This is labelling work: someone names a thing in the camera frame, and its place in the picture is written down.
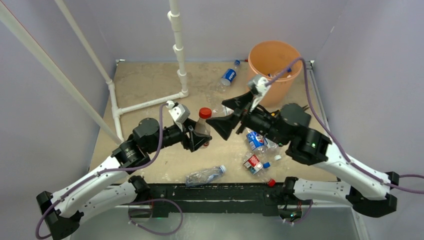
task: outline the red bottle cap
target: red bottle cap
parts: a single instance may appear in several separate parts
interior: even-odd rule
[[[272,178],[268,182],[268,186],[270,186],[270,187],[274,187],[275,184],[276,184],[276,181],[274,179],[272,179]]]
[[[208,119],[212,116],[212,110],[210,108],[207,107],[202,107],[199,110],[199,117],[201,117],[202,119]]]

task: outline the beige table surface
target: beige table surface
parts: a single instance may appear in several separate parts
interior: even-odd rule
[[[224,99],[236,97],[246,92],[248,64],[245,62],[241,63],[240,72],[228,91],[223,94],[210,91],[231,65],[231,62],[188,62],[186,64],[189,96],[176,101],[188,107],[191,112],[191,119],[197,121],[199,109],[209,107],[210,103],[219,103]],[[114,77],[118,106],[120,108],[129,107],[176,94],[181,90],[177,70],[177,63],[119,63]],[[300,106],[308,104],[305,84],[302,80],[293,83],[281,104],[285,103],[297,103]],[[166,109],[163,111],[163,116],[164,126],[170,126],[172,118]],[[147,117],[158,119],[159,106],[155,105],[121,115],[120,120],[124,138],[127,138],[133,128]],[[113,130],[115,129],[110,99],[103,119]],[[322,133],[324,132],[313,117],[310,127]],[[213,129],[211,130],[211,135],[213,139],[208,148],[190,152],[189,150],[184,150],[181,144],[175,144],[162,149],[159,157],[152,165],[136,171],[134,174],[144,176],[148,183],[183,183],[187,174],[204,168],[225,165],[227,172],[221,179],[216,181],[217,183],[259,182],[256,176],[253,176],[242,167],[241,157],[249,150],[245,135],[237,135],[234,130],[228,141],[224,141]],[[100,165],[116,147],[106,133],[100,130],[90,169]],[[284,161],[281,162],[282,164],[274,165],[269,170],[269,174],[277,182],[283,182],[288,176],[296,176],[313,181],[336,180],[336,177],[330,173],[315,167],[299,164],[289,157],[285,157],[282,161]]]

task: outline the orange bucket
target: orange bucket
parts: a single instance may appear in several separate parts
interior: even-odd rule
[[[262,75],[270,81],[272,77],[289,65],[301,54],[291,45],[282,41],[264,41],[254,46],[249,53],[249,70],[247,81],[255,75]],[[291,68],[290,73],[285,73],[282,78],[275,81],[260,104],[270,107],[279,104],[286,96],[294,80],[300,80],[302,72],[302,62],[298,61]]]

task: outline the gray wall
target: gray wall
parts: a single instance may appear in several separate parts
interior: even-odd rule
[[[102,115],[107,86],[54,1],[3,2]],[[41,216],[36,195],[87,171],[99,127],[1,22],[0,40],[0,232],[29,240]]]
[[[385,172],[424,174],[423,11],[418,0],[349,1],[314,65],[331,130]],[[424,196],[392,193],[397,212],[366,219],[371,239],[423,239]]]
[[[175,61],[167,0],[86,0],[117,59]],[[347,0],[180,0],[188,61],[247,58],[266,40],[313,60]]]

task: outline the robotic arm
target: robotic arm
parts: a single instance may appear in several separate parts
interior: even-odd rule
[[[342,180],[318,182],[287,177],[283,192],[288,199],[337,202],[375,218],[394,212],[397,198],[390,194],[391,188],[386,184],[399,185],[399,175],[376,171],[353,157],[346,160],[330,138],[309,127],[311,116],[295,103],[268,112],[259,105],[270,88],[267,83],[265,77],[255,76],[248,83],[249,92],[222,101],[222,105],[234,110],[232,114],[206,122],[225,140],[241,123],[236,134],[249,128],[280,146],[289,144],[285,153],[294,161],[323,169]]]
[[[162,143],[161,148],[181,143],[184,149],[194,152],[212,139],[210,135],[194,132],[196,122],[189,118],[190,111],[186,106],[168,101],[167,108],[174,124],[163,128],[162,136],[158,121],[145,118],[132,130],[128,140],[98,167],[59,191],[44,191],[36,197],[54,240],[69,236],[80,224],[105,210],[147,200],[149,186],[141,176],[132,176],[128,182],[105,189],[137,169],[150,165],[153,161],[148,154],[155,152],[159,143]],[[47,237],[37,235],[39,239]]]

